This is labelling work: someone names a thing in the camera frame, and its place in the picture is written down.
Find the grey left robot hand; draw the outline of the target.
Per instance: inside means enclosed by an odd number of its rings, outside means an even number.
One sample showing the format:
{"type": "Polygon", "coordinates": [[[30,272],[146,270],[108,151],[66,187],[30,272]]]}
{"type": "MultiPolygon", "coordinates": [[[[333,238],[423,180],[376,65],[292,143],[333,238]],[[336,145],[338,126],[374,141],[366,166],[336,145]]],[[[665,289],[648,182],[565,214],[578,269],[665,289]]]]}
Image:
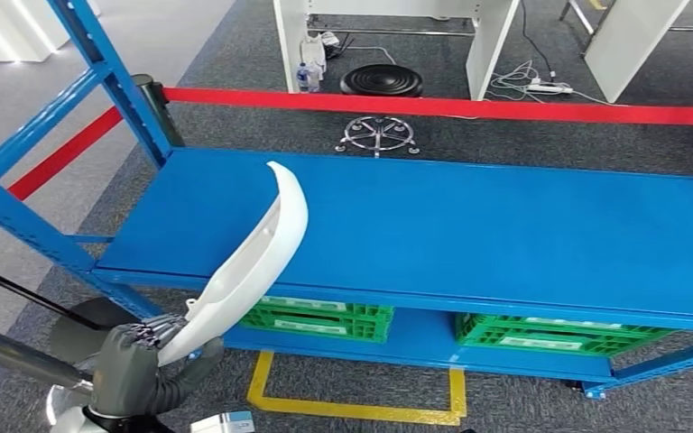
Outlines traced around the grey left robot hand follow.
{"type": "Polygon", "coordinates": [[[164,314],[113,327],[97,354],[91,410],[104,418],[129,418],[178,408],[224,354],[223,338],[212,338],[179,373],[161,377],[159,352],[186,324],[178,315],[164,314]]]}

